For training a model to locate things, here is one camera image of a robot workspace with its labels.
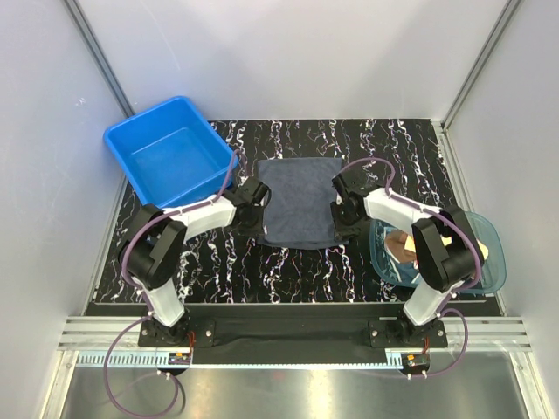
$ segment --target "gray towel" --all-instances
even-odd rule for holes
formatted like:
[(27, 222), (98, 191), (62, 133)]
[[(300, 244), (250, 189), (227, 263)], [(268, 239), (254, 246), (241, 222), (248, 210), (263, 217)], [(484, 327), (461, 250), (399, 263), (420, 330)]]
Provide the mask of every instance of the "gray towel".
[(259, 179), (272, 190), (259, 243), (307, 250), (341, 244), (330, 213), (332, 178), (341, 169), (342, 159), (324, 157), (258, 161)]

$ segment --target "folded cloth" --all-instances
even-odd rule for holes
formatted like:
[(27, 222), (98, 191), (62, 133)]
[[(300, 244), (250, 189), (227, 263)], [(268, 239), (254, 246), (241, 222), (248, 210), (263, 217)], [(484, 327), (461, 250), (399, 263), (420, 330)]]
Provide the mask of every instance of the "folded cloth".
[(272, 191), (260, 244), (314, 250), (344, 243), (334, 239), (330, 212), (336, 199), (332, 178), (342, 169), (342, 159), (261, 160), (257, 168), (259, 179)]

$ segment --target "black marble tabletop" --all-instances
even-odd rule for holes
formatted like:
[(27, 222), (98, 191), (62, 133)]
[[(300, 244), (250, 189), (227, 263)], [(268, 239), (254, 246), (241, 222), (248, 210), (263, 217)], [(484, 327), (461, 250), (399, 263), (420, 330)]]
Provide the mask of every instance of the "black marble tabletop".
[[(417, 201), (444, 206), (454, 202), (451, 185), (429, 120), (243, 120), (211, 124), (249, 167), (256, 161), (293, 157), (341, 157), (345, 162), (374, 155), (397, 169), (393, 188)], [(383, 182), (388, 169), (363, 167)], [(242, 179), (246, 173), (236, 171)], [(141, 203), (127, 186), (100, 282), (97, 303), (139, 302), (119, 276), (116, 247)], [(300, 251), (260, 246), (227, 229), (191, 239), (175, 277), (185, 303), (300, 303), (396, 300), (370, 262), (369, 235), (337, 248)]]

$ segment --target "white panel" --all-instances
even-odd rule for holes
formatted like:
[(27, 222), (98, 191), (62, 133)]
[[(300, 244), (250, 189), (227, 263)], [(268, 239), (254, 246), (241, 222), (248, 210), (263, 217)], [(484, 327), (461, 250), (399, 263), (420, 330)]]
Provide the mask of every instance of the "white panel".
[(507, 258), (509, 314), (521, 315), (559, 409), (559, 3), (524, 2), (451, 128), (475, 209)]
[(0, 409), (35, 418), (119, 188), (102, 134), (122, 115), (59, 0), (3, 0), (0, 39)]
[(136, 110), (441, 119), (506, 0), (80, 0)]

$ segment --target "reflective floor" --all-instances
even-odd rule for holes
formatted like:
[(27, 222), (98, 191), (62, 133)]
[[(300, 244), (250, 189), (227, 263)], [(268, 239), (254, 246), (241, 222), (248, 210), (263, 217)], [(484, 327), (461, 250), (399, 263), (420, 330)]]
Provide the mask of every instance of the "reflective floor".
[[(448, 365), (433, 355), (433, 369)], [(121, 392), (146, 369), (112, 369)], [(378, 375), (389, 375), (380, 378)], [(506, 354), (468, 354), (451, 373), (427, 381), (395, 379), (390, 371), (190, 370), (181, 374), (186, 395), (166, 417), (175, 418), (527, 418)], [(148, 415), (164, 409), (174, 390), (152, 377), (118, 397), (128, 409)], [(78, 367), (63, 418), (127, 417), (108, 401), (100, 368)]]

